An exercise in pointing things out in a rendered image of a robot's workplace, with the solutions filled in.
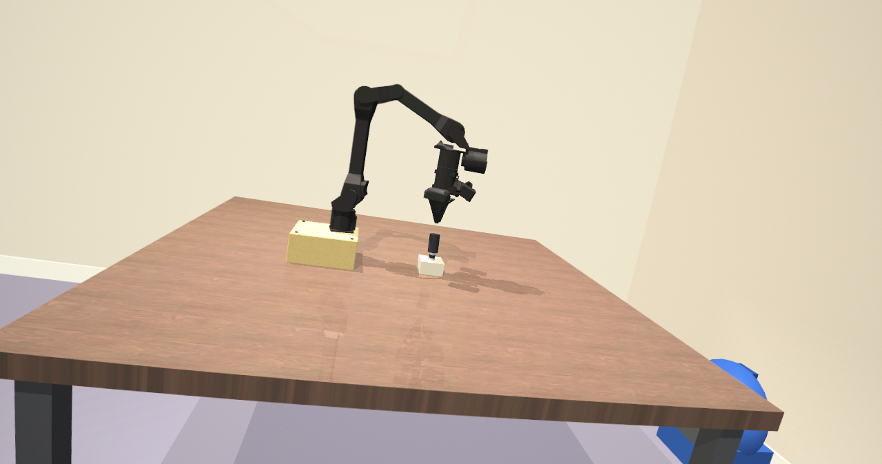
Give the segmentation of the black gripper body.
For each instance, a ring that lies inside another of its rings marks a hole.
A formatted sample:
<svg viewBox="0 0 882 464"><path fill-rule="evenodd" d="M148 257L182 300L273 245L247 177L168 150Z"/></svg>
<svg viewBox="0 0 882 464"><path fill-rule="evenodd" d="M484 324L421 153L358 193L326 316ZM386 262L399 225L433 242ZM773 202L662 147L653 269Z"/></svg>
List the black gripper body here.
<svg viewBox="0 0 882 464"><path fill-rule="evenodd" d="M437 166L434 174L436 174L435 182L431 188L424 191L423 198L429 198L438 202L449 202L449 198L453 196L451 190L453 189L455 179L459 177L458 169Z"/></svg>

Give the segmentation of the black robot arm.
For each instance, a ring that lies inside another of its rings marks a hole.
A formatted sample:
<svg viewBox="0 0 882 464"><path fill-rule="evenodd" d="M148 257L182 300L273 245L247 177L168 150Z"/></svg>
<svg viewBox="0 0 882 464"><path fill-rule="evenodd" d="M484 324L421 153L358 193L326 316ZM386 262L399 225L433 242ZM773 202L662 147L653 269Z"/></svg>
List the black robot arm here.
<svg viewBox="0 0 882 464"><path fill-rule="evenodd" d="M369 127L371 127L371 120L377 105L391 101L400 101L425 121L431 123L445 140L456 143L460 149L466 149L466 151L454 150L453 145L439 141L434 146L435 149L440 149L438 166L459 169L460 155L463 153L461 166L464 166L465 171L485 174L488 150L469 147L469 143L465 139L465 127L459 121L454 121L454 119L435 111L399 84L372 89L368 86L361 86L355 92L355 107L353 107L355 109L355 131L353 131L349 173L343 183L340 196L331 202L330 232L355 234L357 216L353 208L365 199L369 184L368 179L365 181L365 157ZM459 181L458 177L455 179L451 194L453 196L455 193L459 194L467 202L471 202L476 193L472 187L471 182L463 183Z"/></svg>

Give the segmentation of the white square block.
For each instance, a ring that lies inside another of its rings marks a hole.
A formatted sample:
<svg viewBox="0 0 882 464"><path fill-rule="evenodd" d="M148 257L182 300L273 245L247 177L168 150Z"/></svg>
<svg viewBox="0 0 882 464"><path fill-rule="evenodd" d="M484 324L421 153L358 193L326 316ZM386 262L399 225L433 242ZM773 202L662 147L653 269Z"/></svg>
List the white square block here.
<svg viewBox="0 0 882 464"><path fill-rule="evenodd" d="M444 262L441 257L435 257L435 260L429 260L429 256L419 254L416 267L419 274L443 276Z"/></svg>

